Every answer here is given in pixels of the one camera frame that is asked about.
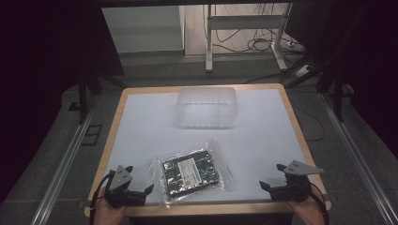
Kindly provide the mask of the black floor socket plate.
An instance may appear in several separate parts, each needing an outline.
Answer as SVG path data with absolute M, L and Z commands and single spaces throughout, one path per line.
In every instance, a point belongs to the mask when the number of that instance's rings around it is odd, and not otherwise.
M 95 146 L 100 138 L 100 132 L 102 130 L 102 125 L 90 125 L 82 140 L 83 146 Z

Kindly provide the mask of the black tripod stand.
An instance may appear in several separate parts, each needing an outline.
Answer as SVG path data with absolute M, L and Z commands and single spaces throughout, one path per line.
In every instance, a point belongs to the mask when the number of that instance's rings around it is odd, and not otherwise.
M 285 88 L 294 88 L 304 83 L 315 75 L 321 73 L 315 88 L 318 93 L 326 93 L 330 87 L 334 86 L 333 93 L 333 112 L 340 122 L 342 117 L 342 98 L 344 78 L 340 69 L 344 62 L 344 52 L 347 50 L 349 41 L 353 38 L 355 31 L 358 29 L 360 22 L 369 7 L 368 0 L 342 0 L 344 3 L 353 3 L 353 9 L 345 14 L 344 22 L 342 22 L 335 30 L 334 37 L 331 40 L 334 45 L 330 49 L 327 60 L 318 64 L 314 69 L 305 73 L 300 78 L 292 82 L 286 83 Z

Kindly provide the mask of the person's right hand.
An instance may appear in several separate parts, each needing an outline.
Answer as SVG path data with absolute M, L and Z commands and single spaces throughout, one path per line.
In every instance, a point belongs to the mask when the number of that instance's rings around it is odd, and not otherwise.
M 301 225 L 326 225 L 323 216 L 323 196 L 319 189 L 312 186 L 313 195 L 322 203 L 309 196 L 303 202 L 287 202 Z

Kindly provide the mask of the white metal desk frame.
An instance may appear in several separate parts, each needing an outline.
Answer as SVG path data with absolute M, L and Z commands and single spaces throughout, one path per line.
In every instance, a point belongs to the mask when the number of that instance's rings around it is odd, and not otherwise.
M 214 30 L 233 30 L 233 29 L 277 29 L 278 33 L 270 48 L 281 71 L 287 70 L 287 65 L 283 60 L 280 51 L 280 44 L 284 33 L 284 28 L 290 13 L 292 4 L 288 3 L 281 15 L 242 15 L 242 16 L 212 16 L 211 5 L 207 6 L 206 31 L 207 31 L 207 51 L 206 51 L 206 72 L 213 70 L 212 53 L 212 31 Z

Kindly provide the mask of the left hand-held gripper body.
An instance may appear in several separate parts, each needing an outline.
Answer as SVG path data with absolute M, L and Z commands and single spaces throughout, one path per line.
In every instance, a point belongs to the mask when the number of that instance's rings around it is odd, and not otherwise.
M 109 181 L 105 186 L 104 198 L 112 207 L 144 206 L 144 196 L 139 196 L 139 191 L 129 190 L 132 175 L 125 167 L 118 165 L 115 171 L 109 172 Z

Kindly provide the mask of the dark curtain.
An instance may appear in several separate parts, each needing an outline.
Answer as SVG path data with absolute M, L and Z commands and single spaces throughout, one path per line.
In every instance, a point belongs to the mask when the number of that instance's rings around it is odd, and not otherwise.
M 398 0 L 368 0 L 340 69 L 353 89 L 351 104 L 398 158 Z M 285 33 L 300 42 L 316 64 L 327 60 L 336 28 L 353 3 L 295 2 Z
M 63 93 L 123 68 L 100 0 L 0 0 L 0 203 L 30 163 Z

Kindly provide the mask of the person's left hand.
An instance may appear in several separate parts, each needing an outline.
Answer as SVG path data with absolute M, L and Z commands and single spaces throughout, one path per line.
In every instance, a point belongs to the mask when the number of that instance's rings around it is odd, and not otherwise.
M 96 200 L 93 225 L 120 225 L 127 211 L 127 207 L 112 207 L 103 198 L 104 193 L 105 188 L 102 187 L 99 190 L 99 196 Z

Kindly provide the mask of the metal floor rail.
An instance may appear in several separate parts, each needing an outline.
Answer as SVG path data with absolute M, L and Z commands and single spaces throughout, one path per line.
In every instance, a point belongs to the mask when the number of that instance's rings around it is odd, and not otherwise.
M 398 214 L 388 198 L 386 192 L 381 187 L 379 182 L 376 180 L 374 174 L 371 172 L 369 166 L 365 162 L 359 148 L 355 144 L 352 136 L 348 132 L 344 122 L 341 122 L 335 115 L 332 109 L 332 102 L 327 94 L 319 94 L 325 109 L 329 115 L 331 123 L 334 125 L 336 132 L 341 138 L 344 148 L 348 155 L 351 157 L 360 177 L 368 189 L 371 197 L 373 198 L 375 205 L 386 222 L 386 225 L 398 225 Z
M 89 100 L 88 113 L 83 122 L 77 127 L 74 133 L 73 139 L 71 140 L 68 149 L 64 156 L 61 158 L 60 163 L 54 173 L 54 176 L 46 189 L 46 192 L 38 206 L 36 213 L 34 214 L 30 225 L 46 225 L 59 196 L 59 193 L 66 181 L 69 174 L 71 165 L 77 155 L 79 147 L 83 141 L 84 135 L 88 129 L 89 123 L 91 122 L 93 111 L 95 110 L 98 103 L 98 96 L 94 96 Z

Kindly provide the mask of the translucent plastic storage box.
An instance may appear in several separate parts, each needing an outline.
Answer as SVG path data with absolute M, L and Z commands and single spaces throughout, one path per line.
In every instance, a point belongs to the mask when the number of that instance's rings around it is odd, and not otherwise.
M 184 128 L 230 128 L 237 114 L 236 90 L 229 86 L 181 88 L 176 113 Z

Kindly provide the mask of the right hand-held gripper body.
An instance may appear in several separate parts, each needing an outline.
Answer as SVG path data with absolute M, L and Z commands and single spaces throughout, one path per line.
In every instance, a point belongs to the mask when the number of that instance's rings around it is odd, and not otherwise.
M 283 172 L 286 185 L 275 187 L 275 190 L 269 193 L 271 199 L 277 202 L 295 201 L 300 203 L 304 201 L 312 191 L 309 175 L 320 174 L 323 171 L 315 166 L 293 160 Z

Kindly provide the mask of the clear bag of black packets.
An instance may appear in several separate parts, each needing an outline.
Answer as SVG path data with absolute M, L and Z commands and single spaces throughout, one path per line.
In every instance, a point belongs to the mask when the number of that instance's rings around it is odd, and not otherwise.
M 155 157 L 151 173 L 156 201 L 165 207 L 196 198 L 202 201 L 229 191 L 236 182 L 217 139 Z

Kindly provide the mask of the white power strip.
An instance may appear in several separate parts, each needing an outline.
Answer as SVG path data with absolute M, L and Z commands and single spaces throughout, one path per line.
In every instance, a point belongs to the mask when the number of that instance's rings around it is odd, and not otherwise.
M 295 76 L 296 77 L 301 77 L 303 75 L 305 75 L 307 72 L 309 72 L 311 70 L 311 67 L 309 65 L 304 65 L 302 68 L 300 68 L 296 73 Z

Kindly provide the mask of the black metal stand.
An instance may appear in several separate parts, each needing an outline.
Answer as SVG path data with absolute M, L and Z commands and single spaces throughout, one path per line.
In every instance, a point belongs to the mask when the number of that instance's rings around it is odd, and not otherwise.
M 99 78 L 102 78 L 105 81 L 114 84 L 115 86 L 121 88 L 122 90 L 129 87 L 126 83 L 121 82 L 120 80 L 118 80 L 113 76 L 108 76 L 104 74 L 100 74 L 99 76 L 84 75 L 84 74 L 81 75 L 79 77 L 79 82 L 78 82 L 78 90 L 79 90 L 78 111 L 80 112 L 80 120 L 79 120 L 80 125 L 83 123 L 83 121 L 88 115 L 86 89 L 89 89 L 89 91 L 95 96 L 99 95 L 102 90 Z

